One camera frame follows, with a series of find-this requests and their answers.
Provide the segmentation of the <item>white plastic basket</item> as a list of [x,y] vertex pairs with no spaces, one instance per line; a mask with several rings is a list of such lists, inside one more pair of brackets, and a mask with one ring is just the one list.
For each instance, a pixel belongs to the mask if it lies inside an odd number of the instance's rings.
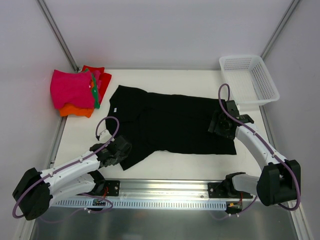
[[277,87],[260,56],[222,56],[219,64],[222,77],[238,104],[263,106],[280,99]]

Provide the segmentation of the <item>black t shirt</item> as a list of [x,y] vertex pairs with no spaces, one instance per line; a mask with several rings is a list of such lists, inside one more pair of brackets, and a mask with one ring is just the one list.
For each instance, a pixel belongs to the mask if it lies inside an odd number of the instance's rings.
[[236,155],[232,139],[209,131],[224,100],[159,94],[118,86],[109,100],[106,129],[132,145],[120,165],[125,171],[156,151],[196,155]]

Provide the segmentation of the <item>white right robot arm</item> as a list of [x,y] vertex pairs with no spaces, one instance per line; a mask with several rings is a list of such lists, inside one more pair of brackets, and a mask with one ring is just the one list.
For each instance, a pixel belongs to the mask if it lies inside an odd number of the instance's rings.
[[301,166],[275,150],[259,133],[254,120],[241,115],[233,100],[219,101],[220,109],[213,113],[208,131],[226,140],[239,140],[258,163],[261,174],[245,172],[226,175],[222,182],[224,193],[235,198],[241,192],[257,196],[265,206],[301,201]]

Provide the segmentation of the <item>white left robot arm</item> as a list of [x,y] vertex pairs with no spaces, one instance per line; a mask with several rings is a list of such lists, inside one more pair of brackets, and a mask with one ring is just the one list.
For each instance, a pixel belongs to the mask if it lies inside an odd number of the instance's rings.
[[16,201],[12,216],[30,221],[63,199],[108,194],[112,186],[99,170],[121,163],[131,150],[132,144],[118,136],[106,143],[94,144],[81,156],[58,167],[41,171],[34,167],[28,169],[12,193]]

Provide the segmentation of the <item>orange folded t shirt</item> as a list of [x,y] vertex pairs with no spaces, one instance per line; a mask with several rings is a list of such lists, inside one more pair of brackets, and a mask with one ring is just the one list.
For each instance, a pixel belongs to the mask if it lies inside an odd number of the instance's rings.
[[90,81],[70,87],[63,95],[63,106],[58,109],[61,117],[76,115],[90,118],[94,111],[94,98]]

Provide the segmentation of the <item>red folded t shirt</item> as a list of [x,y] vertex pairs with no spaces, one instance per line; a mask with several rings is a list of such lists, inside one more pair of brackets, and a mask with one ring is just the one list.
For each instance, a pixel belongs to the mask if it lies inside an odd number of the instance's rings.
[[107,88],[109,86],[109,83],[112,79],[112,75],[105,72],[104,67],[92,67],[84,65],[82,67],[82,72],[85,70],[89,70],[91,73],[93,73],[96,83],[97,83],[97,89],[98,89],[98,102],[99,104],[102,103],[104,95],[107,91]]

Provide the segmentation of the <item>magenta folded t shirt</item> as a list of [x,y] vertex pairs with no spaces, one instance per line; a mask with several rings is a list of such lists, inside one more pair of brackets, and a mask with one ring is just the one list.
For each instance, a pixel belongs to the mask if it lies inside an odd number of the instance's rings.
[[78,108],[92,109],[95,99],[91,81],[90,72],[67,73],[55,69],[50,83],[54,108],[61,109],[65,104],[72,104]]

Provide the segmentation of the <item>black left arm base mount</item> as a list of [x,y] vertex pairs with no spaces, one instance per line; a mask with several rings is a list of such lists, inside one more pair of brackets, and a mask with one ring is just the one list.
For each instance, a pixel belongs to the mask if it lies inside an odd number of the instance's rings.
[[108,180],[98,171],[92,171],[89,175],[93,178],[94,187],[89,192],[92,196],[118,197],[120,193],[120,181]]

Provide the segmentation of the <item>aluminium front rail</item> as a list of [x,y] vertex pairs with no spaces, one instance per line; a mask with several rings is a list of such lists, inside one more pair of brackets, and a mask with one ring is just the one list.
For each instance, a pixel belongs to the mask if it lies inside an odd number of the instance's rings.
[[207,200],[208,182],[204,180],[120,179],[115,192],[120,199]]

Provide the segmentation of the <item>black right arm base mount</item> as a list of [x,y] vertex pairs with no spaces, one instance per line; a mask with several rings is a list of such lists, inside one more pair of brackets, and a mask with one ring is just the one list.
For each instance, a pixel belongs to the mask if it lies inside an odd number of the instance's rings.
[[225,176],[221,182],[209,182],[207,184],[208,197],[210,199],[252,199],[250,193],[235,190],[232,178],[237,175],[245,174],[244,172],[231,173]]

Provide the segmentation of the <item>left aluminium corner post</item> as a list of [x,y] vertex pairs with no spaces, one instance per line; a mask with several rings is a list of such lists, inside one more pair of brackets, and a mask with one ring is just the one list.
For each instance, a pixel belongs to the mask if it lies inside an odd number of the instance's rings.
[[70,67],[72,68],[72,70],[75,73],[78,73],[80,68],[78,66],[78,64],[76,63],[76,60],[73,56],[73,54],[71,53],[67,42],[65,41],[59,26],[57,25],[55,18],[53,16],[53,14],[51,13],[47,3],[45,0],[36,0],[36,3],[38,4],[42,14],[44,15],[51,31],[53,32],[54,37],[56,38],[62,52],[64,53],[66,60],[68,61]]

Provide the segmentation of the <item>aluminium corner post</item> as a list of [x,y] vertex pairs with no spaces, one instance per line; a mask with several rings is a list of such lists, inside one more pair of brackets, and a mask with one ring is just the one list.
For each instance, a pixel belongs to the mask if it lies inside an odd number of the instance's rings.
[[287,26],[288,22],[292,18],[293,14],[297,10],[298,6],[300,5],[301,0],[292,0],[284,12],[282,18],[280,19],[279,23],[277,24],[275,30],[273,31],[271,37],[269,38],[266,46],[264,47],[260,57],[265,60],[268,55],[271,53],[274,45],[276,44],[278,38],[282,34],[283,30]]
[[76,60],[73,56],[73,54],[71,53],[67,42],[65,41],[59,26],[57,25],[55,18],[53,16],[53,14],[51,13],[47,3],[45,0],[36,0],[36,3],[38,4],[42,14],[44,15],[51,31],[53,32],[54,37],[56,38],[62,52],[64,53],[66,60],[68,61],[70,67],[72,68],[72,70],[75,73],[78,73],[80,68],[78,66],[78,64],[76,63]]

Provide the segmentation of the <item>right aluminium corner post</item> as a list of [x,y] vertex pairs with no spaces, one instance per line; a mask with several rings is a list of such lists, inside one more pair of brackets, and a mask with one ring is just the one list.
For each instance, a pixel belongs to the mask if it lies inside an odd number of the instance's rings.
[[265,60],[268,55],[271,53],[274,45],[276,44],[278,38],[282,34],[283,30],[287,26],[288,22],[292,18],[293,14],[297,10],[298,6],[300,5],[301,0],[292,0],[284,12],[282,18],[280,19],[279,23],[277,24],[275,30],[273,31],[271,37],[269,38],[266,46],[264,47],[260,57]]

